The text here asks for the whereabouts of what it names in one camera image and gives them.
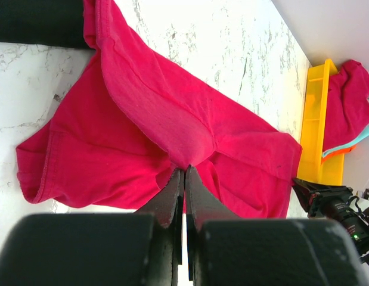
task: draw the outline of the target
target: red fabric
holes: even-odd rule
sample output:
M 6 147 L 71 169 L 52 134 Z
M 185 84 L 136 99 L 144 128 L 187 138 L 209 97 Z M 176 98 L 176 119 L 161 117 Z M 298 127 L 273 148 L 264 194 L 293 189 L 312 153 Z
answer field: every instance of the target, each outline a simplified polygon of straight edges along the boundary
M 354 140 L 369 124 L 369 74 L 349 60 L 330 76 L 323 151 Z
M 112 0 L 86 0 L 84 15 L 97 53 L 17 147 L 26 200 L 137 209 L 193 164 L 238 215 L 284 217 L 300 145 L 148 48 Z

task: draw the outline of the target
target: yellow tray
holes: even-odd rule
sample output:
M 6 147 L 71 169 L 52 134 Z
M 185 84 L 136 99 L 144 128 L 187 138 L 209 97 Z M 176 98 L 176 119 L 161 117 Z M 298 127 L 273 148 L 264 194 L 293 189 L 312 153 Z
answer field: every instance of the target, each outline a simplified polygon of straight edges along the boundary
M 322 161 L 326 120 L 328 78 L 338 73 L 331 59 L 308 72 L 305 111 L 303 113 L 301 146 L 303 148 L 297 177 L 324 185 L 341 185 L 345 155 Z

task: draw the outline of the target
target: yellow bin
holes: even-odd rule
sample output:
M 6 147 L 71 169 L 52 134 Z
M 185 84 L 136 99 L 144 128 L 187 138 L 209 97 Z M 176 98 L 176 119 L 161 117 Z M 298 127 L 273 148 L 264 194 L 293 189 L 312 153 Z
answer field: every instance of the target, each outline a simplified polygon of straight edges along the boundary
M 341 185 L 345 155 L 322 161 L 323 136 L 326 120 L 328 78 L 338 73 L 331 59 L 308 72 L 305 111 L 303 113 L 301 146 L 303 148 L 297 177 L 306 181 Z

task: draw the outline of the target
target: folded cloth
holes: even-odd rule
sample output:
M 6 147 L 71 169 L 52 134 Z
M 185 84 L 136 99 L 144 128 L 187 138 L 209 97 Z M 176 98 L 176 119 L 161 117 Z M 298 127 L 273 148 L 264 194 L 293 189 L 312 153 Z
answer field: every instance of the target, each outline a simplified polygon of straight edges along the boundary
M 330 76 L 323 151 L 354 140 L 369 124 L 369 74 L 349 60 Z
M 356 145 L 357 143 L 361 142 L 363 139 L 367 138 L 369 136 L 369 127 L 367 126 L 359 135 L 358 137 L 356 137 L 354 140 L 348 142 L 347 144 L 343 144 L 334 148 L 331 148 L 329 150 L 326 150 L 322 153 L 322 158 L 326 158 L 327 156 L 329 156 L 331 153 L 336 153 L 339 150 L 342 149 L 348 149 L 354 145 Z
M 335 152 L 330 153 L 329 155 L 326 155 L 326 157 L 323 157 L 321 160 L 321 163 L 324 163 L 325 161 L 327 161 L 330 158 L 333 158 L 335 156 L 338 156 L 340 154 L 346 154 L 346 153 L 350 153 L 351 151 L 353 151 L 356 148 L 356 145 L 354 146 L 350 146 L 347 148 L 343 148 L 343 149 L 339 149 Z
M 242 217 L 284 217 L 300 145 L 151 50 L 113 0 L 84 1 L 97 50 L 56 114 L 17 147 L 31 203 L 137 209 L 174 167 Z

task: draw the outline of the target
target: crumpled cloth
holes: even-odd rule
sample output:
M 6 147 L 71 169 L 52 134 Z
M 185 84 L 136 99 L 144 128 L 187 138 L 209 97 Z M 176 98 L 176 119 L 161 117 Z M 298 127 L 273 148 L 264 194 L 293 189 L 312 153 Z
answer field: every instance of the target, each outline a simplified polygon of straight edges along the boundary
M 17 147 L 31 203 L 138 209 L 175 167 L 241 217 L 284 217 L 300 145 L 151 50 L 113 0 L 84 1 L 97 51 L 54 117 Z
M 369 124 L 369 74 L 349 60 L 330 76 L 323 151 L 354 140 Z

